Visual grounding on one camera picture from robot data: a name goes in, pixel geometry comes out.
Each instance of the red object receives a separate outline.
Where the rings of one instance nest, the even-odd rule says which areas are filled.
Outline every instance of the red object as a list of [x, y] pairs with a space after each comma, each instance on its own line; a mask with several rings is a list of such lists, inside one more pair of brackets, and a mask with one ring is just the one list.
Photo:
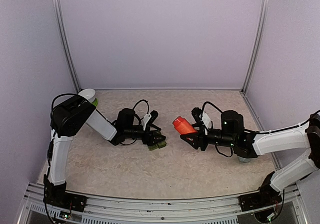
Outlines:
[[180, 133], [180, 135], [195, 133], [196, 129], [184, 118], [179, 116], [173, 121], [174, 128]]

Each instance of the metal frame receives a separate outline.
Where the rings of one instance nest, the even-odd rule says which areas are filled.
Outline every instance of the metal frame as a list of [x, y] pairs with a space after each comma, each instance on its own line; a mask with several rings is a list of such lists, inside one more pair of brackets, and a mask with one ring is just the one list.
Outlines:
[[64, 50], [64, 54], [66, 57], [66, 62], [68, 65], [68, 69], [69, 69], [69, 73], [71, 75], [71, 79], [72, 79], [72, 83], [74, 85], [74, 89], [76, 90], [76, 92], [80, 92], [81, 86], [78, 80], [78, 76], [77, 73], [75, 71], [75, 67], [71, 58], [71, 54], [70, 54], [70, 49], [69, 49], [69, 44], [67, 41], [67, 36], [66, 36], [66, 31], [65, 31], [65, 26], [64, 26], [64, 22], [63, 22], [63, 15], [62, 15], [62, 11], [61, 11], [61, 5], [60, 5], [60, 0], [53, 0], [53, 6], [55, 8], [55, 16], [56, 16], [56, 20], [58, 23], [58, 27], [59, 27], [59, 33], [60, 33], [60, 38], [61, 38], [61, 42], [63, 45], [63, 50]]
[[259, 47], [260, 47], [261, 39], [263, 36], [262, 34], [264, 31], [265, 20], [267, 18], [268, 5], [269, 5], [269, 0], [262, 0], [258, 30], [256, 32], [257, 34], [255, 36], [255, 41], [254, 41], [254, 48], [253, 48], [253, 51], [251, 54], [249, 68], [248, 68], [247, 74], [245, 76], [244, 84], [242, 87], [242, 91], [244, 93], [246, 93], [248, 90], [248, 87], [249, 87], [249, 84], [250, 84], [250, 81], [251, 81], [251, 78], [252, 78], [252, 75], [254, 72], [253, 70], [256, 65], [256, 59], [258, 56]]
[[[285, 191], [285, 203], [294, 202], [298, 206], [297, 216], [301, 216], [300, 224], [307, 224], [303, 221], [303, 214], [300, 204], [300, 194], [296, 185], [291, 185]], [[104, 197], [85, 194], [87, 204], [84, 212], [73, 211], [74, 219], [70, 223], [237, 223], [237, 217], [241, 214], [257, 212], [269, 207], [242, 212], [238, 196], [240, 194], [196, 198], [196, 199], [175, 199], [175, 200], [147, 200], [128, 199], [116, 197]], [[24, 195], [25, 204], [22, 207], [21, 218], [18, 224], [25, 224], [30, 210], [45, 214], [43, 204], [43, 185], [30, 183]], [[49, 212], [58, 214], [60, 211], [69, 210], [52, 207], [48, 205]]]

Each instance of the wire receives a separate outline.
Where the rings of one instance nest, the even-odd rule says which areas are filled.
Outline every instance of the wire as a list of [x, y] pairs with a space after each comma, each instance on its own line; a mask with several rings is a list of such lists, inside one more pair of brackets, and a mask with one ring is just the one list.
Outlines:
[[210, 101], [205, 101], [205, 102], [203, 103], [203, 105], [202, 105], [201, 117], [202, 117], [202, 115], [203, 115], [203, 112], [205, 111], [204, 109], [205, 109], [205, 106], [206, 106], [207, 104], [213, 106], [216, 110], [218, 110], [220, 113], [222, 113], [222, 110], [221, 110], [220, 108], [218, 108], [215, 104], [211, 103]]
[[280, 207], [280, 211], [278, 212], [278, 206], [279, 206], [279, 204], [278, 204], [278, 202], [276, 201], [276, 204], [275, 204], [275, 211], [276, 211], [276, 216], [273, 218], [273, 219], [270, 219], [270, 220], [266, 220], [265, 222], [261, 222], [261, 221], [259, 221], [259, 220], [257, 220], [257, 218], [256, 218], [256, 216], [255, 216], [255, 213], [258, 213], [258, 212], [261, 212], [261, 211], [264, 211], [264, 210], [260, 210], [260, 211], [257, 211], [257, 212], [253, 212], [254, 213], [254, 216], [255, 216], [255, 219], [259, 222], [259, 223], [263, 223], [263, 224], [265, 224], [265, 223], [271, 223], [272, 221], [274, 221], [275, 219], [277, 219], [279, 216], [280, 216], [280, 214], [281, 214], [281, 212], [282, 212], [282, 209], [283, 209], [283, 207], [284, 207], [284, 196], [285, 196], [285, 191], [283, 190], [283, 192], [282, 192], [282, 204], [281, 204], [281, 207]]
[[129, 143], [129, 144], [123, 144], [123, 143], [120, 143], [120, 145], [132, 145], [132, 144], [134, 144], [136, 141], [137, 141], [137, 139], [134, 139], [134, 141], [133, 141], [133, 142], [131, 142], [131, 143]]
[[216, 150], [217, 150], [217, 152], [220, 154], [220, 155], [223, 155], [223, 156], [225, 156], [225, 157], [232, 157], [233, 155], [234, 155], [234, 152], [233, 152], [233, 149], [232, 148], [230, 148], [230, 156], [227, 156], [226, 154], [223, 154], [222, 152], [220, 152], [219, 151], [219, 149], [218, 149], [218, 147], [215, 145], [215, 148], [216, 148]]
[[132, 108], [133, 110], [136, 108], [136, 106], [139, 104], [139, 103], [141, 103], [141, 102], [145, 102], [146, 103], [146, 105], [147, 105], [147, 107], [148, 107], [148, 110], [147, 110], [147, 114], [149, 114], [149, 103], [148, 103], [148, 101], [147, 100], [145, 100], [145, 99], [142, 99], [142, 100], [139, 100], [138, 102], [136, 102], [136, 104], [134, 105], [134, 107]]
[[276, 215], [276, 217], [275, 218], [273, 218], [271, 221], [274, 221], [275, 219], [277, 219], [279, 216], [280, 216], [280, 214], [281, 214], [281, 212], [282, 212], [282, 209], [283, 209], [283, 207], [284, 207], [284, 197], [285, 196], [285, 191], [283, 190], [283, 193], [282, 193], [282, 204], [281, 204], [281, 207], [280, 207], [280, 211], [277, 213], [277, 215]]
[[52, 103], [51, 103], [51, 112], [53, 111], [53, 107], [54, 107], [54, 104], [55, 104], [55, 101], [62, 97], [62, 96], [68, 96], [68, 95], [72, 95], [72, 96], [80, 96], [81, 98], [83, 98], [83, 100], [85, 100], [86, 102], [89, 102], [89, 100], [87, 100], [85, 97], [81, 96], [81, 95], [78, 95], [78, 94], [74, 94], [74, 93], [65, 93], [65, 94], [60, 94], [60, 95], [57, 95], [55, 96], [55, 98], [52, 100]]
[[[47, 175], [46, 175], [47, 178], [49, 178], [50, 167], [51, 167], [50, 161], [48, 160], [48, 171], [47, 171], [47, 173], [46, 173], [46, 174], [47, 174]], [[43, 189], [44, 189], [44, 191], [43, 191], [43, 196], [44, 196], [44, 197], [43, 197], [43, 198], [44, 198], [43, 200], [44, 200], [44, 201], [43, 201], [43, 202], [45, 203], [45, 204], [44, 204], [44, 208], [46, 209], [46, 210], [45, 210], [45, 211], [46, 211], [46, 214], [47, 214], [50, 222], [51, 222], [52, 224], [56, 224], [56, 223], [54, 222], [54, 220], [52, 220], [51, 216], [49, 215], [49, 211], [48, 211], [47, 204], [46, 204], [46, 201], [45, 201], [45, 200], [46, 200], [46, 199], [45, 199], [45, 198], [46, 198], [46, 197], [45, 197], [45, 196], [46, 196], [46, 191], [45, 191], [45, 190], [46, 190], [46, 186], [44, 186]]]
[[315, 113], [313, 113], [310, 118], [308, 120], [306, 120], [305, 122], [301, 123], [301, 124], [297, 124], [294, 126], [290, 126], [290, 127], [286, 127], [286, 128], [282, 128], [282, 129], [278, 129], [278, 130], [272, 130], [272, 131], [264, 131], [264, 132], [256, 132], [256, 134], [258, 135], [265, 135], [265, 134], [273, 134], [273, 133], [277, 133], [280, 131], [285, 131], [285, 130], [291, 130], [291, 129], [295, 129], [297, 127], [300, 127], [302, 125], [307, 124], [309, 121], [311, 121], [312, 118], [314, 118], [315, 115], [317, 115], [320, 112], [320, 110], [317, 110]]

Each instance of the beige rug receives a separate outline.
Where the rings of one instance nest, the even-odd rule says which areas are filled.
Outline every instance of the beige rug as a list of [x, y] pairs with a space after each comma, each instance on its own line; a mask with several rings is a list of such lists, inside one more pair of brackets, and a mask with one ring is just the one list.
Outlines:
[[[179, 115], [193, 123], [193, 107], [201, 108], [204, 101], [211, 101], [222, 110], [238, 111], [244, 116], [245, 127], [256, 130], [238, 91], [118, 90], [98, 91], [97, 96], [98, 109], [110, 121], [122, 108], [132, 108], [138, 100], [147, 99], [150, 109], [159, 113], [154, 123], [167, 136], [167, 146], [154, 151], [141, 141], [131, 146], [113, 146], [85, 125], [70, 148], [68, 190], [147, 199], [213, 197], [256, 190], [274, 170], [270, 155], [240, 163], [236, 155], [219, 155], [212, 145], [204, 152], [194, 150], [180, 139], [172, 125]], [[146, 109], [144, 103], [136, 108], [140, 117]], [[206, 111], [214, 127], [220, 128], [220, 114], [209, 105]], [[230, 153], [228, 148], [220, 147], [220, 151]]]

